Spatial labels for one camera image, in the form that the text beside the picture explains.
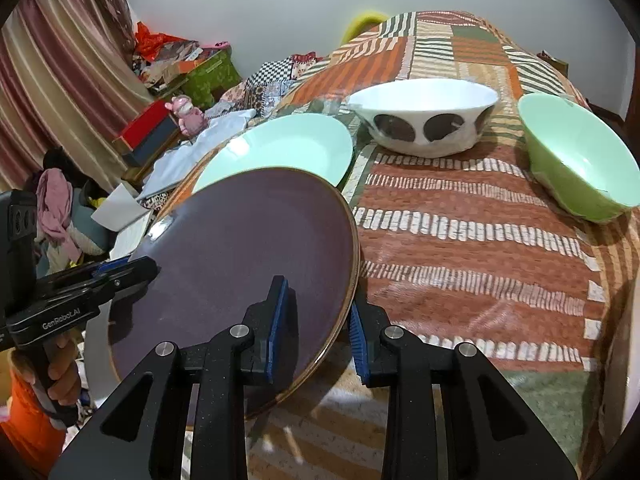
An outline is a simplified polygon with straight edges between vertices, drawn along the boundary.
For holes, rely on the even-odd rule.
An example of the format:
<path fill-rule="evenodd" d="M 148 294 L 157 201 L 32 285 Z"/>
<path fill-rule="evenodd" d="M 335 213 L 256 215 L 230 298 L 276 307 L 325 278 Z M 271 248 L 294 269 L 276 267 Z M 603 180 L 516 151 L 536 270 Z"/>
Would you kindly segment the left hand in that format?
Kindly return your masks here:
<path fill-rule="evenodd" d="M 65 406 L 75 404 L 81 390 L 81 379 L 76 364 L 78 355 L 76 339 L 74 330 L 56 336 L 55 349 L 48 368 L 48 376 L 53 382 L 53 385 L 48 389 L 48 396 Z M 36 384 L 36 374 L 20 350 L 11 351 L 10 362 L 14 372 L 26 384 L 30 386 Z"/>

